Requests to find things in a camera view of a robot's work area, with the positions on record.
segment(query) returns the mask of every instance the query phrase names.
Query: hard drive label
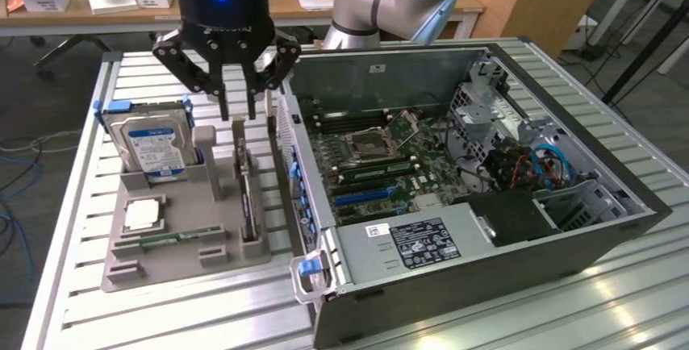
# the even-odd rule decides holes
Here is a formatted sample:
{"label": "hard drive label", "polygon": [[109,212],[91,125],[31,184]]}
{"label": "hard drive label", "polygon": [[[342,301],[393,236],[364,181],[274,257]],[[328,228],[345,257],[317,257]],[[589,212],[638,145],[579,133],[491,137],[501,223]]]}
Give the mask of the hard drive label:
{"label": "hard drive label", "polygon": [[130,131],[129,135],[142,170],[149,176],[173,177],[185,171],[182,152],[173,145],[173,128]]}
{"label": "hard drive label", "polygon": [[392,227],[391,234],[409,269],[461,257],[443,219]]}

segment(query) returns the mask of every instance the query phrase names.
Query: blue cable on floor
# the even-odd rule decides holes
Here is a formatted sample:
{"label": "blue cable on floor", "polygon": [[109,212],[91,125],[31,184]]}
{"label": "blue cable on floor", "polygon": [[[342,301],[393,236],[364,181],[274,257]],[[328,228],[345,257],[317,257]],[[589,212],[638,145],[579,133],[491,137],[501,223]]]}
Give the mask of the blue cable on floor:
{"label": "blue cable on floor", "polygon": [[13,227],[17,228],[18,234],[21,235],[21,241],[22,241],[22,246],[25,247],[27,266],[29,266],[29,270],[30,270],[30,272],[26,276],[25,286],[19,290],[17,290],[11,295],[6,295],[6,297],[0,299],[0,306],[2,306],[3,304],[17,303],[18,301],[13,300],[14,297],[26,294],[26,292],[29,291],[30,286],[31,286],[31,279],[34,278],[37,269],[34,266],[34,256],[31,255],[31,250],[30,250],[30,242],[26,238],[25,228],[22,227],[22,224],[18,222],[17,219],[10,217],[9,215],[0,215],[0,218],[6,219],[13,224]]}
{"label": "blue cable on floor", "polygon": [[14,197],[17,197],[18,195],[21,195],[22,193],[25,193],[26,190],[31,187],[31,185],[34,185],[38,182],[39,178],[43,175],[43,166],[42,166],[42,164],[37,163],[34,160],[7,158],[6,156],[0,156],[0,160],[5,160],[6,162],[10,162],[10,163],[19,163],[22,165],[33,165],[34,166],[34,177],[30,179],[30,181],[26,183],[26,185],[22,186],[22,188],[19,188],[13,194],[0,196],[0,198],[7,201],[7,200],[13,199]]}

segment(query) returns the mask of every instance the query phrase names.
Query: gray parts tray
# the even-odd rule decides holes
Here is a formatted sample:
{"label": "gray parts tray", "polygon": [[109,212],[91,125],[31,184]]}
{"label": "gray parts tray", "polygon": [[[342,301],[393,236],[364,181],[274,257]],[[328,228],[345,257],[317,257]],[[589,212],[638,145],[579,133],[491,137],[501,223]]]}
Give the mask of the gray parts tray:
{"label": "gray parts tray", "polygon": [[[188,181],[127,190],[123,174],[110,231],[102,290],[127,290],[164,281],[238,269],[270,261],[264,207],[254,207],[258,239],[246,242],[242,190],[232,158],[216,161],[221,197],[214,201],[206,166],[188,168]],[[257,192],[258,179],[252,179]],[[126,228],[126,209],[141,200],[160,202],[160,221],[149,228]]]}

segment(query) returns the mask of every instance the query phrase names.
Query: gray floor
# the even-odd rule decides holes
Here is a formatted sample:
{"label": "gray floor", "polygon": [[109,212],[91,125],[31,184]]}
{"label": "gray floor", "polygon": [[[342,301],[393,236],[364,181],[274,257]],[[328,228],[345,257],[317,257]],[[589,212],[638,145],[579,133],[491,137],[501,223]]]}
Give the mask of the gray floor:
{"label": "gray floor", "polygon": [[[596,1],[592,7],[592,16],[596,19],[602,19],[614,1]],[[622,23],[627,14],[638,10],[640,6],[643,6],[642,1],[632,0],[626,8],[626,14],[619,17],[616,22]],[[635,42],[620,48],[622,58],[610,62],[598,77],[603,88],[608,89],[612,86],[618,76],[642,50],[643,43],[648,42],[667,19],[668,15],[663,11],[658,11]],[[636,77],[643,76],[650,67],[654,67],[664,59],[670,50],[687,38],[687,34],[689,34],[689,25],[683,24]],[[115,50],[121,51],[149,50],[152,45],[148,34],[113,35],[103,37],[103,40]],[[49,38],[49,46],[55,45],[59,41],[59,38]],[[34,77],[31,64],[46,50],[46,48],[34,48],[29,39],[21,38],[15,40],[7,50],[0,52],[0,69],[3,70],[3,84],[0,85],[3,99],[0,102],[0,128],[3,132],[0,139],[15,136],[49,135],[57,131],[78,129],[89,113],[87,105],[98,72],[99,51],[90,44],[82,44],[51,67],[57,73],[55,80],[39,82]],[[564,58],[569,61],[579,60],[571,54],[565,54]],[[602,61],[587,63],[587,66],[596,71],[600,63]],[[589,79],[589,74],[580,65],[568,66],[568,70],[580,80]],[[591,88],[600,92],[596,86],[591,85]],[[689,168],[689,132],[687,131],[689,124],[689,56],[683,59],[668,77],[655,73],[638,88],[636,93],[620,104],[620,107],[639,131],[683,168]],[[47,147],[65,146],[75,141],[75,137],[66,138]],[[0,155],[34,157],[31,154],[3,153]],[[11,201],[15,215],[27,231],[37,261],[37,273],[42,272],[46,260],[74,155],[74,152],[45,155],[42,158],[45,174],[41,181]],[[22,166],[0,161],[0,185],[11,179],[21,168]],[[15,241],[9,254],[0,257],[0,300],[10,295],[14,289],[22,287],[27,274],[26,268],[23,251],[19,241]],[[35,279],[25,300],[33,299],[37,285]],[[29,316],[29,308],[0,307],[0,348],[9,350],[19,348]]]}

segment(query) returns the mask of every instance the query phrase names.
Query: hard drive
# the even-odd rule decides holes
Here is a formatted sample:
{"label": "hard drive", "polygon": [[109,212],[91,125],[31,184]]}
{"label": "hard drive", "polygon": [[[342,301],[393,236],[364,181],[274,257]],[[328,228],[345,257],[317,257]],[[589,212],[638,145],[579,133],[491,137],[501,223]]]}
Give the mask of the hard drive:
{"label": "hard drive", "polygon": [[200,163],[193,144],[192,105],[111,102],[103,125],[113,137],[126,172],[145,172],[153,183],[186,178],[186,167]]}

